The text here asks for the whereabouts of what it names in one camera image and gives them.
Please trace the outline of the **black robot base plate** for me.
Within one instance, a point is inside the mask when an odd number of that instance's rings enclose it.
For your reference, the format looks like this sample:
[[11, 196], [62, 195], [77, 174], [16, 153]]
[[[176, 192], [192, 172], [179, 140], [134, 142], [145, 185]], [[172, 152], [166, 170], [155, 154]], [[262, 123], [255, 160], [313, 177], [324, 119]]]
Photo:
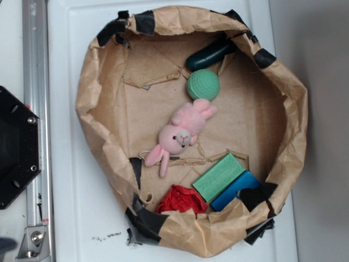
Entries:
[[39, 118], [1, 86], [1, 209], [40, 172]]

